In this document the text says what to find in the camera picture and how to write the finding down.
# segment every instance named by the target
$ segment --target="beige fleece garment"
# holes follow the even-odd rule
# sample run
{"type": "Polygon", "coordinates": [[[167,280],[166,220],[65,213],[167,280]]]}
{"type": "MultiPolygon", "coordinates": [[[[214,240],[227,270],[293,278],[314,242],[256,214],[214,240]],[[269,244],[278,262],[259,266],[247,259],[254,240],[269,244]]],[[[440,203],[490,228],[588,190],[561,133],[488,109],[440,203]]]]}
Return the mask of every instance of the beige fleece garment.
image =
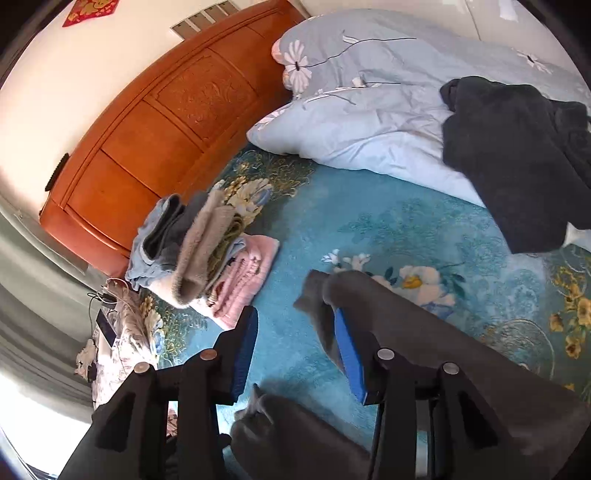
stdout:
{"type": "Polygon", "coordinates": [[[222,205],[223,199],[222,190],[212,190],[183,239],[172,277],[172,295],[178,305],[188,306],[207,284],[207,259],[222,239],[236,211],[233,206],[222,205]]]}

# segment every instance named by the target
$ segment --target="blue floral bedsheet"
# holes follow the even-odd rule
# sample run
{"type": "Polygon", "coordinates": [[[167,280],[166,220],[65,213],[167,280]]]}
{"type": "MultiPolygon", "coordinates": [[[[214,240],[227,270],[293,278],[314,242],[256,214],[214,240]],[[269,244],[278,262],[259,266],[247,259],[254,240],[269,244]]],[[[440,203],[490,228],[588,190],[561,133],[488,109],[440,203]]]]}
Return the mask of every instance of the blue floral bedsheet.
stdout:
{"type": "MultiPolygon", "coordinates": [[[[512,255],[484,208],[389,176],[279,157],[251,145],[222,178],[236,189],[260,179],[274,188],[247,230],[281,242],[254,301],[260,328],[249,384],[291,397],[371,444],[375,409],[356,403],[308,318],[292,307],[311,269],[353,269],[591,401],[590,253],[568,247],[512,255]]],[[[143,296],[144,309],[163,317],[162,367],[213,345],[220,332],[213,322],[143,296]]],[[[239,405],[220,407],[222,431],[245,401],[243,395],[239,405]]]]}

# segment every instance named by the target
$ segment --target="black phone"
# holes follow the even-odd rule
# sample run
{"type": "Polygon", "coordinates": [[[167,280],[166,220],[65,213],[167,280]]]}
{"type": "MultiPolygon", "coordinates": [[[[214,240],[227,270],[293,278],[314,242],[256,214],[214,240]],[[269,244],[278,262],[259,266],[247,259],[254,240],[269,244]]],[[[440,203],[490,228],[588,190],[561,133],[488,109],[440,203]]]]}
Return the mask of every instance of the black phone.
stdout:
{"type": "Polygon", "coordinates": [[[99,314],[96,316],[96,323],[99,326],[100,331],[103,332],[103,336],[107,340],[109,346],[113,348],[115,340],[117,339],[117,334],[101,309],[99,309],[99,314]]]}

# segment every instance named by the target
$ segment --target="red paper with gold pattern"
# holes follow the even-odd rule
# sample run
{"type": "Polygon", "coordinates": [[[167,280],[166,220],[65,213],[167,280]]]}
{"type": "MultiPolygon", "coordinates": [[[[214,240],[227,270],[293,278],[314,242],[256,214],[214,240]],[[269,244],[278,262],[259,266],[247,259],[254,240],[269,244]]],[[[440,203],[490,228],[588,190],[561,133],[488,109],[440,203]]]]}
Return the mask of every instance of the red paper with gold pattern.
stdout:
{"type": "Polygon", "coordinates": [[[119,0],[76,0],[63,26],[69,27],[89,18],[110,15],[115,12],[118,3],[119,0]]]}

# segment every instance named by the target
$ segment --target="comforter with white flowers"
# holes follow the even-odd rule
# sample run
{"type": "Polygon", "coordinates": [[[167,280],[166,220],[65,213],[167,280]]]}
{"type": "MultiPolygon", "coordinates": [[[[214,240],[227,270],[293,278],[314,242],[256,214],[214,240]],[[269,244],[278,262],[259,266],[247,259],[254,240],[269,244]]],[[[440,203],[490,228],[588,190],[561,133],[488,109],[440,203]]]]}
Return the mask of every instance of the comforter with white flowers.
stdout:
{"type": "Polygon", "coordinates": [[[583,80],[534,56],[459,37],[392,11],[344,10],[287,31],[272,55],[293,101],[249,132],[255,145],[336,168],[368,169],[482,205],[470,181],[441,160],[451,114],[439,89],[478,75],[527,83],[589,107],[583,80]]]}

